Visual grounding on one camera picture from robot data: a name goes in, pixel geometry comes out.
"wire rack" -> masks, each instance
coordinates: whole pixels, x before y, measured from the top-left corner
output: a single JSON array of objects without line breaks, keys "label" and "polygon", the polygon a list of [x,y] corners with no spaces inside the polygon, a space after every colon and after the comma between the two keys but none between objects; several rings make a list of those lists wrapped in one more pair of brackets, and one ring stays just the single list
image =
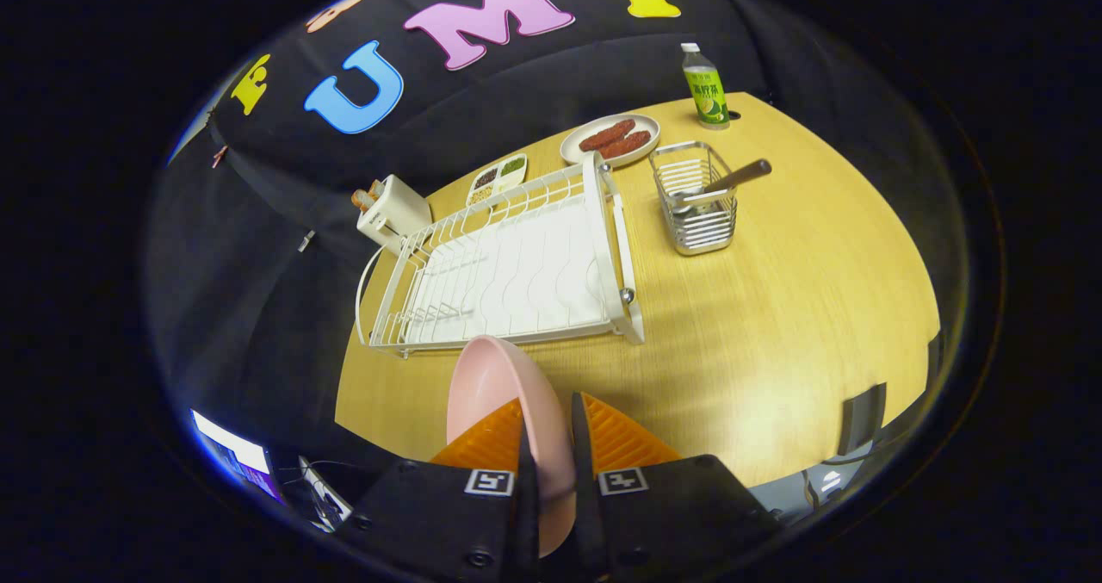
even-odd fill
[{"label": "wire rack", "polygon": [[403,238],[368,346],[408,356],[478,335],[605,332],[641,344],[623,202],[603,168],[594,152]]}]

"screw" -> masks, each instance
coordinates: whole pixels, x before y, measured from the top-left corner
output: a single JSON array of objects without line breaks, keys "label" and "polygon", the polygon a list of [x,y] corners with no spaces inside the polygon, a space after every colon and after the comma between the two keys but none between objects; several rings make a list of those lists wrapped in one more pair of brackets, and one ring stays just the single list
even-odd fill
[{"label": "screw", "polygon": [[494,563],[494,555],[482,549],[475,549],[467,553],[467,563],[475,568],[486,568]]}]

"green tea bottle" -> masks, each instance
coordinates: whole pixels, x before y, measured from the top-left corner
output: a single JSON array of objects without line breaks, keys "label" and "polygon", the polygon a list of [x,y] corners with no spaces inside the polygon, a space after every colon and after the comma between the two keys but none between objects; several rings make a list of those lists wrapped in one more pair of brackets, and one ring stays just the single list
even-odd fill
[{"label": "green tea bottle", "polygon": [[681,69],[685,72],[692,100],[696,101],[696,117],[700,123],[716,131],[731,127],[727,97],[723,96],[720,72],[707,57],[703,56],[703,53],[700,53],[700,46],[696,46],[695,42],[682,42],[681,50],[685,53]]}]

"letter m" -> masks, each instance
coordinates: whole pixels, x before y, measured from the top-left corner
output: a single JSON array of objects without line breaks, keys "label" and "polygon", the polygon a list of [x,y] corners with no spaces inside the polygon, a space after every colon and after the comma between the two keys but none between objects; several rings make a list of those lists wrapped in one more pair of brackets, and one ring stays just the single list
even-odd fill
[{"label": "letter m", "polygon": [[555,9],[548,0],[483,0],[482,9],[456,3],[433,3],[406,22],[406,30],[424,30],[447,53],[450,72],[472,65],[485,56],[486,46],[472,45],[461,33],[505,45],[509,42],[508,14],[520,22],[520,36],[536,36],[574,22],[574,15]]}]

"table surface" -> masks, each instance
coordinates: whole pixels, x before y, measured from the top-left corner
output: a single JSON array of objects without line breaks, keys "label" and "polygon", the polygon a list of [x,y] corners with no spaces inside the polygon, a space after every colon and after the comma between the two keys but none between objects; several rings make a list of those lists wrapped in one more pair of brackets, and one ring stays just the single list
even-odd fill
[{"label": "table surface", "polygon": [[[910,235],[878,192],[818,137],[744,93],[725,131],[695,119],[692,99],[627,109],[661,125],[659,147],[701,140],[732,170],[767,159],[773,174],[738,188],[727,248],[673,250],[646,156],[617,168],[646,343],[599,336],[522,345],[569,413],[573,391],[611,403],[683,456],[711,453],[747,486],[807,468],[838,451],[842,403],[887,384],[884,422],[926,387],[938,310]],[[527,152],[526,180],[565,168],[559,144]],[[471,174],[428,199],[433,218],[464,206]],[[396,258],[382,252],[366,285],[365,335]],[[401,456],[445,445],[452,368],[460,350],[409,359],[359,344],[355,325],[336,421]]]}]

